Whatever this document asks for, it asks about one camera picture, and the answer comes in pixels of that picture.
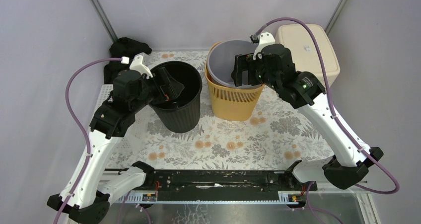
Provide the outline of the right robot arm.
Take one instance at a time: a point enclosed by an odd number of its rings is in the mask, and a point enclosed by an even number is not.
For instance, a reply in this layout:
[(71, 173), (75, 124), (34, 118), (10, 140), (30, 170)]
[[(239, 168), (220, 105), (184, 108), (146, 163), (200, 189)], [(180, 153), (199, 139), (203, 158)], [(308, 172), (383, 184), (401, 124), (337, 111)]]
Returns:
[(256, 56), (236, 55), (231, 73), (236, 86), (242, 84), (243, 73), (248, 74), (250, 85), (266, 85), (304, 115), (334, 152), (326, 159), (295, 162), (285, 176), (287, 188), (297, 190), (310, 181), (328, 181), (345, 190), (368, 174), (374, 164), (371, 158), (383, 156), (379, 147), (359, 142), (359, 149), (352, 143), (334, 120), (335, 109), (329, 108), (324, 86), (314, 74), (296, 71), (291, 51), (282, 44), (268, 45)]

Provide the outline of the black round bucket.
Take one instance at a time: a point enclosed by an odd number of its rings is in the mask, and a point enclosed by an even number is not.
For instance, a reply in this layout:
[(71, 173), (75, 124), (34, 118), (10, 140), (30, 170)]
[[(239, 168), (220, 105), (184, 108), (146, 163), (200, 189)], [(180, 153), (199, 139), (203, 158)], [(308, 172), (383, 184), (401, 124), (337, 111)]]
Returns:
[(176, 81), (184, 85), (184, 89), (173, 101), (149, 106), (167, 129), (175, 133), (188, 132), (200, 120), (202, 78), (198, 70), (186, 62), (164, 62), (152, 68), (151, 71), (156, 72), (160, 68), (166, 68)]

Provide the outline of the white perforated basket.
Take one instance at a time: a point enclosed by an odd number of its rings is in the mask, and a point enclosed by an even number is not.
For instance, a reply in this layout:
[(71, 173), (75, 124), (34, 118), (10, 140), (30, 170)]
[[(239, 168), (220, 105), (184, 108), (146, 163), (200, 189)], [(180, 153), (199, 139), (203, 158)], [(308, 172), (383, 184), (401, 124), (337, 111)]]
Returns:
[(135, 122), (128, 128), (125, 136), (115, 145), (114, 152), (129, 153), (141, 151), (144, 147), (149, 133), (147, 126), (154, 112), (151, 107), (146, 106), (136, 114)]

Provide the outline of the cream large container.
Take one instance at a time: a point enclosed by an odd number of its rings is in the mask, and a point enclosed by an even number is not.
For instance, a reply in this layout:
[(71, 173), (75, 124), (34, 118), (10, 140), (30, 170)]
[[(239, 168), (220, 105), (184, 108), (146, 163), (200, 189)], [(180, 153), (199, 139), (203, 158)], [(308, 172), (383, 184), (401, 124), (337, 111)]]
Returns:
[[(333, 46), (324, 30), (317, 24), (307, 24), (319, 46), (327, 75), (328, 85), (331, 86), (340, 73), (340, 66)], [(278, 28), (276, 42), (290, 49), (292, 60), (297, 71), (311, 72), (324, 85), (324, 77), (315, 45), (307, 30), (299, 24), (283, 25)]]

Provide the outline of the grey bucket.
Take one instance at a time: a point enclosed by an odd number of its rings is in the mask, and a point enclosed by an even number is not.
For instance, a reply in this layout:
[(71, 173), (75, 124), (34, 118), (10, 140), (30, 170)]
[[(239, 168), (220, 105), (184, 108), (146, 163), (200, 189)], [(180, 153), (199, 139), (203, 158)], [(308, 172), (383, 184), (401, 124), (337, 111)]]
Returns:
[(261, 85), (248, 85), (248, 76), (244, 72), (242, 85), (236, 87), (231, 73), (234, 70), (235, 56), (255, 52), (257, 45), (243, 40), (220, 42), (210, 50), (207, 58), (207, 69), (214, 83), (238, 89), (257, 89)]

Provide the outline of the yellow plastic waste basket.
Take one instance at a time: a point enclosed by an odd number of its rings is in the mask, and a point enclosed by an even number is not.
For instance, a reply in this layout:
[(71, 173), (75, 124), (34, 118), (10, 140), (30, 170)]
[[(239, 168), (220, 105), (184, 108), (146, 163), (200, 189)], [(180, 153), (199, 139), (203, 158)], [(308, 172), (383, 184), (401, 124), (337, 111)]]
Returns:
[(205, 62), (205, 78), (212, 112), (218, 118), (231, 121), (249, 119), (265, 87), (260, 85), (254, 89), (238, 89), (219, 85), (208, 71), (207, 62)]

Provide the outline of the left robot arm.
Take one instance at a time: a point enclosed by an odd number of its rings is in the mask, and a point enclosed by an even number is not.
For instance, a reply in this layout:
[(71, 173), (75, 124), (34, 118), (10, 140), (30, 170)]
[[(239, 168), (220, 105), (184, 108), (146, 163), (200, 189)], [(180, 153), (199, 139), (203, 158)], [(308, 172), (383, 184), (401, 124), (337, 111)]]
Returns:
[(49, 197), (47, 204), (58, 213), (66, 213), (78, 224), (97, 224), (110, 206), (134, 188), (147, 190), (153, 186), (152, 168), (135, 164), (117, 178), (100, 184), (106, 163), (135, 122), (136, 114), (150, 103), (161, 104), (177, 99), (184, 85), (167, 69), (154, 73), (122, 72), (114, 79), (113, 90), (96, 110), (84, 130), (87, 142), (73, 176), (65, 189)]

